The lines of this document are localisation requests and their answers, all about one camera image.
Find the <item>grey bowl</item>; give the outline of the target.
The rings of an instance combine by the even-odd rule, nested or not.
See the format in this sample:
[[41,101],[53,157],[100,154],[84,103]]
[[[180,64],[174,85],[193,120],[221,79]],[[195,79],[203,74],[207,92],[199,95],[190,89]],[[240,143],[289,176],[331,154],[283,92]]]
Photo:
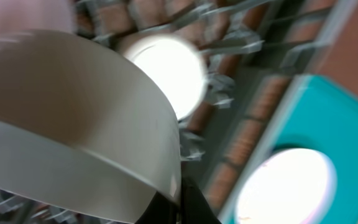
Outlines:
[[142,70],[90,40],[2,36],[0,189],[127,223],[155,194],[179,204],[175,112]]

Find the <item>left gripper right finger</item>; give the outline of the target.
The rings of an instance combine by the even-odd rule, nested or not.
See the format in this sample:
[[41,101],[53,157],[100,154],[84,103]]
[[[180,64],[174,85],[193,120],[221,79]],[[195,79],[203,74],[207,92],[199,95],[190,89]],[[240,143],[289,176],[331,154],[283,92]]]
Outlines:
[[181,180],[180,210],[182,224],[221,224],[202,191],[189,177],[183,177]]

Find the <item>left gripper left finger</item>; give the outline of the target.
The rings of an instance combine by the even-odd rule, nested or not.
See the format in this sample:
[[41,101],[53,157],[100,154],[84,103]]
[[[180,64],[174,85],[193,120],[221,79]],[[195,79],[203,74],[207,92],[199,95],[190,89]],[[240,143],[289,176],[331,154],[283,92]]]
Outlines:
[[135,224],[176,224],[177,206],[157,192]]

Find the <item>large white plate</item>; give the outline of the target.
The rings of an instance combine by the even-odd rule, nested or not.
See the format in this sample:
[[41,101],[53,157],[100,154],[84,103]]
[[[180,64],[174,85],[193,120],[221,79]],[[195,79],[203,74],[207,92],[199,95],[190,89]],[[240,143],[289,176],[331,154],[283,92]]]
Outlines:
[[234,210],[237,224],[320,223],[333,203],[337,173],[332,160],[307,148],[278,151],[244,183]]

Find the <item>small pink bowl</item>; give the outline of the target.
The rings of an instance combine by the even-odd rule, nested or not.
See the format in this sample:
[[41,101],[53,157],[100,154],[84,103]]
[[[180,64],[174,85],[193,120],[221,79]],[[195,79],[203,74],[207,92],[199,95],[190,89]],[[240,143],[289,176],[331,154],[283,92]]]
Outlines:
[[27,29],[76,29],[74,5],[67,0],[0,0],[0,35]]

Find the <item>white cup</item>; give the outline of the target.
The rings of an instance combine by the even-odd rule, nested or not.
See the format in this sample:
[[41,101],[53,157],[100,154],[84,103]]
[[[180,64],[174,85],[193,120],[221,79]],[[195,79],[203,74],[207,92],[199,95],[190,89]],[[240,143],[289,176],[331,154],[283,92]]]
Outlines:
[[191,42],[173,34],[149,34],[123,40],[118,51],[162,90],[178,120],[189,117],[208,89],[203,57]]

